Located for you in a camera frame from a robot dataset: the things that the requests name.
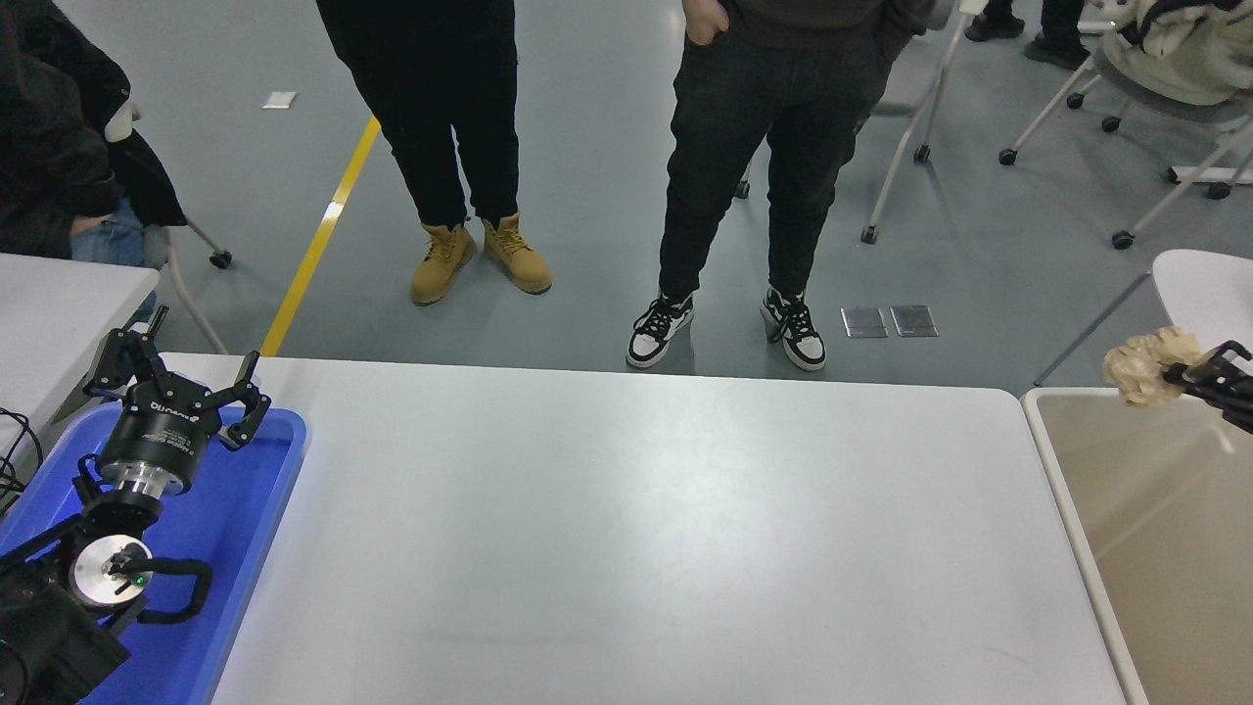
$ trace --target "gray floor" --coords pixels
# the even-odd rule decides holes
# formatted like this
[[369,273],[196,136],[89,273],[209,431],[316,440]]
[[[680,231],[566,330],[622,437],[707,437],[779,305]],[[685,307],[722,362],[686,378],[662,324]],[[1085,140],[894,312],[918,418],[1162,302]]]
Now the gray floor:
[[[129,73],[139,128],[163,157],[188,213],[236,255],[218,270],[185,233],[190,287],[232,351],[261,344],[361,135],[368,111],[335,58],[312,1],[63,0]],[[1051,118],[1006,169],[996,153],[1066,73],[1019,51],[1027,35],[964,43],[932,139],[932,165],[906,163],[880,243],[858,243],[903,120],[876,119],[837,185],[808,299],[828,344],[814,376],[766,342],[766,159],[714,243],[690,333],[654,371],[749,378],[991,387],[1020,394],[1136,272],[1164,249],[1253,255],[1253,189],[1210,202],[1198,189],[1136,244],[1109,234],[1169,185],[1165,167],[1198,162],[1210,138],[1136,111],[1098,124],[1120,99],[1095,91]],[[517,131],[524,233],[548,258],[553,289],[515,289],[479,258],[442,302],[417,308],[407,282],[425,252],[386,142],[375,145],[281,349],[284,357],[575,371],[626,371],[632,322],[654,294],[672,148],[678,0],[519,3]],[[944,35],[925,41],[944,43]],[[271,90],[293,109],[261,110]],[[481,233],[475,223],[471,229]],[[174,303],[163,347],[208,351]],[[926,303],[941,336],[851,339],[841,306]],[[1099,386],[1104,351],[1167,322],[1141,288],[1051,384]]]

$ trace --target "yellow boots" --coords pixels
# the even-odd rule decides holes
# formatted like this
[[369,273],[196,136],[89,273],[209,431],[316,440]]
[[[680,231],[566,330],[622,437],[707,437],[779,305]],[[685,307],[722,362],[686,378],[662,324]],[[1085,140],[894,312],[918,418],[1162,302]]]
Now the yellow boots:
[[[528,293],[544,293],[553,286],[553,275],[549,273],[544,258],[523,239],[517,222],[517,213],[502,218],[499,228],[484,219],[485,247],[492,258],[505,265],[509,277],[517,288]],[[430,233],[431,245],[410,282],[410,297],[419,306],[435,303],[444,298],[444,294],[452,288],[457,270],[474,257],[476,250],[474,239],[470,238],[465,225],[457,224],[449,229],[424,223],[422,229]]]
[[544,257],[523,239],[523,233],[517,230],[519,218],[517,213],[501,218],[499,229],[484,218],[484,247],[487,254],[505,264],[514,286],[526,293],[544,293],[553,286],[553,274],[549,273]]
[[477,249],[462,224],[449,229],[446,225],[422,223],[422,229],[431,234],[431,245],[408,283],[408,296],[419,306],[444,298],[457,278],[457,269],[469,262]]

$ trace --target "black jeans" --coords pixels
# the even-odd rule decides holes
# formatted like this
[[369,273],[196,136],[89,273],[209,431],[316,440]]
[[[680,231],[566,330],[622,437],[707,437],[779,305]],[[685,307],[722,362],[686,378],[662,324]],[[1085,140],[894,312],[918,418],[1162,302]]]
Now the black jeans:
[[[990,21],[1005,21],[1014,14],[1014,0],[989,0],[984,16]],[[1040,9],[1040,29],[1044,38],[1055,44],[1079,44],[1079,16],[1084,14],[1084,0],[1044,0]]]
[[[512,0],[318,0],[336,54],[378,118],[421,220],[517,212]],[[454,147],[456,130],[456,147]]]
[[891,61],[870,31],[813,49],[767,49],[720,35],[690,41],[674,79],[659,283],[668,297],[700,286],[718,223],[762,138],[771,145],[769,282],[804,291],[836,175],[883,95]]

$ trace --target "black and white sneaker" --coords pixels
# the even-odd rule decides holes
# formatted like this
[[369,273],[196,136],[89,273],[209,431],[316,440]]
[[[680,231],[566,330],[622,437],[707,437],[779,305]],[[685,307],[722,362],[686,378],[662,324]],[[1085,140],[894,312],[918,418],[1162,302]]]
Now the black and white sneaker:
[[660,363],[670,347],[670,338],[689,322],[692,322],[690,293],[679,302],[667,298],[665,294],[658,294],[649,303],[648,311],[635,318],[635,332],[630,336],[630,347],[626,348],[626,363],[642,371]]
[[827,348],[822,336],[813,329],[804,293],[792,298],[771,287],[762,301],[762,319],[771,342],[783,342],[783,352],[792,364],[807,373],[816,373],[827,364]]

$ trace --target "white bin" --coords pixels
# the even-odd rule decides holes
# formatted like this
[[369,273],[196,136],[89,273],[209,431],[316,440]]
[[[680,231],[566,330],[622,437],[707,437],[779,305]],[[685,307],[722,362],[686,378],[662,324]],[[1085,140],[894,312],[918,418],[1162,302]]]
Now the white bin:
[[1190,398],[1022,406],[1128,702],[1253,704],[1253,436]]

